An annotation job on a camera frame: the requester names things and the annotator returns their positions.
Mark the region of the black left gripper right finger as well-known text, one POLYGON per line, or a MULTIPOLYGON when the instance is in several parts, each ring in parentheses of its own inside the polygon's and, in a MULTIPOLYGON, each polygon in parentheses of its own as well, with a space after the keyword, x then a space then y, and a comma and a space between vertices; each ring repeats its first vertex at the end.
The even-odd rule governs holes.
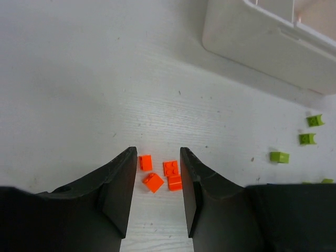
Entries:
POLYGON ((334 184, 239 186, 180 149, 195 251, 335 251, 334 184))

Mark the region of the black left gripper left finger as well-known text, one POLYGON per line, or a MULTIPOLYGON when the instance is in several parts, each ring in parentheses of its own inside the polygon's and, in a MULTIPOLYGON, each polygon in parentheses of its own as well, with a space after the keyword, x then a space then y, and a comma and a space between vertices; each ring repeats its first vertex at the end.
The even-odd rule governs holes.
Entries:
POLYGON ((129 147, 52 192, 1 187, 1 251, 119 251, 136 171, 129 147))

